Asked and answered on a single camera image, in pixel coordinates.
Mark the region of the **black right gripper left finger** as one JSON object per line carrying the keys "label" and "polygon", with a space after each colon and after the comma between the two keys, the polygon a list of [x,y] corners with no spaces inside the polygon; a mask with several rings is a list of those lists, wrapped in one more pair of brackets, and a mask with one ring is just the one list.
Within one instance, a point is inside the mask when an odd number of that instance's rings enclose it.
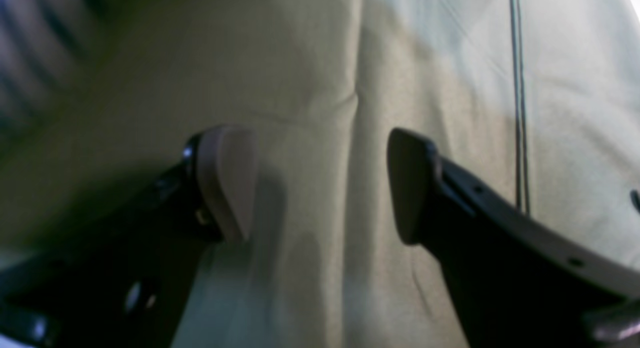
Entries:
{"label": "black right gripper left finger", "polygon": [[2,347],[169,347],[202,254],[246,241],[258,140],[220,125],[80,235],[1,272]]}

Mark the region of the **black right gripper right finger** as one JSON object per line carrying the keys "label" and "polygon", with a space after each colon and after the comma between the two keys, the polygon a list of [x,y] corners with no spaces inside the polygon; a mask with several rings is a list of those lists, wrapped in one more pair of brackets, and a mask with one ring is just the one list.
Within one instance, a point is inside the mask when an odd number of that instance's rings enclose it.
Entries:
{"label": "black right gripper right finger", "polygon": [[442,157],[392,129],[386,165],[398,236],[439,263],[471,347],[638,347],[638,271],[525,216]]}

